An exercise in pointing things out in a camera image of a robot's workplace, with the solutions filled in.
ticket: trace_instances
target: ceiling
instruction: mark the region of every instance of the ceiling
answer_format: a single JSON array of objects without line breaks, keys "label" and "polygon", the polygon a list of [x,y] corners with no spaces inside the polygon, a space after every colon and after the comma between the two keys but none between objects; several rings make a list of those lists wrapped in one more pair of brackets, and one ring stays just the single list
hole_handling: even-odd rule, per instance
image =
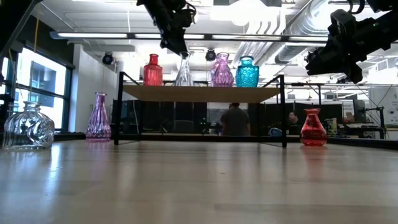
[{"label": "ceiling", "polygon": [[[308,0],[296,0],[294,7],[284,10],[287,21],[291,19],[299,10],[307,3]],[[231,20],[236,15],[227,15],[225,18],[220,16],[220,12],[227,6],[214,6],[213,1],[193,1],[198,10],[197,23],[191,25],[187,29],[187,33],[209,33],[209,34],[243,34],[250,32],[249,26],[237,26]],[[60,32],[135,32],[159,33],[157,28],[153,26],[152,19],[148,15],[144,6],[135,6],[135,4],[126,3],[106,3],[106,2],[81,2],[72,0],[44,0],[38,4],[32,13],[34,16],[39,15],[39,19],[48,26]],[[368,17],[369,13],[364,13],[361,19]],[[171,73],[177,69],[180,59],[178,56],[170,53],[167,49],[159,47],[158,40],[90,40],[81,42],[85,45],[85,51],[94,57],[100,59],[104,52],[108,49],[106,46],[114,45],[131,45],[134,46],[136,54],[143,61],[144,65],[149,54],[158,54],[160,66],[164,68],[165,73]],[[217,41],[187,41],[188,48],[196,46],[196,51],[191,59],[191,70],[209,70],[212,63],[206,62],[205,52],[207,48],[214,48],[216,52],[227,52],[230,54],[230,60],[233,60],[239,51],[242,43],[240,42],[217,42]],[[128,52],[115,52],[114,55],[122,60]],[[379,50],[374,55],[398,55],[398,45],[384,52]],[[287,66],[280,72],[284,72],[287,82],[305,82],[308,81],[306,70],[302,66],[301,61],[294,62],[295,65]],[[261,74],[262,78],[272,77],[274,74]],[[317,82],[327,82],[330,80],[329,75],[320,78],[313,77]]]}]

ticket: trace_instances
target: vase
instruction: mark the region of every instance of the vase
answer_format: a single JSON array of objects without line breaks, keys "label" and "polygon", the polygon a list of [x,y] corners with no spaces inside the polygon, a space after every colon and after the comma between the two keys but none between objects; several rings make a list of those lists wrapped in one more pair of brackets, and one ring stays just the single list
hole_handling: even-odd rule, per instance
[{"label": "vase", "polygon": [[216,63],[211,68],[211,85],[214,87],[232,87],[234,76],[228,67],[228,53],[217,54]]},{"label": "vase", "polygon": [[111,140],[111,126],[105,109],[106,93],[95,93],[96,105],[91,113],[86,131],[86,141],[88,142],[106,142]]},{"label": "vase", "polygon": [[236,86],[256,88],[259,84],[259,67],[253,65],[252,56],[243,56],[240,59],[241,65],[236,71]]},{"label": "vase", "polygon": [[181,56],[181,66],[178,71],[177,77],[175,79],[175,86],[193,86],[193,78],[189,69],[189,59],[191,54],[189,52],[182,52]]},{"label": "vase", "polygon": [[54,122],[40,113],[40,103],[24,103],[24,111],[10,116],[4,125],[2,148],[23,151],[50,149],[54,142]]},{"label": "vase", "polygon": [[149,63],[144,66],[144,85],[163,85],[162,67],[158,63],[157,54],[149,55]]},{"label": "vase", "polygon": [[304,110],[307,114],[300,133],[300,140],[305,146],[323,146],[327,142],[326,131],[318,118],[320,109]]}]

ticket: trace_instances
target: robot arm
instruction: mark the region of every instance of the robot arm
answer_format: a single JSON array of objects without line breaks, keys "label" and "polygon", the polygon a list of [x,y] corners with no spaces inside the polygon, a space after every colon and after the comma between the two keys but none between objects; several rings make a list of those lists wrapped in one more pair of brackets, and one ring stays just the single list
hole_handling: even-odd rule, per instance
[{"label": "robot arm", "polygon": [[368,54],[378,49],[390,49],[391,43],[398,40],[398,3],[395,0],[367,1],[374,12],[390,12],[378,19],[359,22],[351,10],[339,9],[332,13],[326,46],[310,52],[307,57],[309,75],[342,72],[353,83],[358,83],[363,77],[356,62],[365,61]]},{"label": "robot arm", "polygon": [[160,47],[166,47],[178,55],[186,52],[184,28],[190,27],[193,22],[197,13],[195,7],[185,0],[138,0],[137,5],[142,4],[160,31]]}]

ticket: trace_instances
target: white wall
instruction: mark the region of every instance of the white wall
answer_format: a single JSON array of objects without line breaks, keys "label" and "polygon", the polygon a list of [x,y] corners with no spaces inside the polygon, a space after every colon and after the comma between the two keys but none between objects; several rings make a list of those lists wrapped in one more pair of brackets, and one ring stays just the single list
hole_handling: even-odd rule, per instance
[{"label": "white wall", "polygon": [[110,105],[117,98],[118,76],[88,55],[81,45],[75,45],[70,102],[69,131],[85,132],[96,103],[96,92],[108,94],[105,99],[106,112],[110,115]]}]

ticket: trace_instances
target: spotlight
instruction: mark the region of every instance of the spotlight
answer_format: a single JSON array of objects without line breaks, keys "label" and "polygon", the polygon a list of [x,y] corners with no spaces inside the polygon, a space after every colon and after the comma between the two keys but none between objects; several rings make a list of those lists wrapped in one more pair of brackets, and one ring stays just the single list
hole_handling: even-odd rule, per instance
[{"label": "spotlight", "polygon": [[216,53],[214,52],[214,49],[208,49],[205,58],[208,62],[216,60]]},{"label": "spotlight", "polygon": [[105,56],[102,58],[102,63],[105,65],[112,65],[116,62],[115,58],[112,56],[112,52],[106,52]]}]

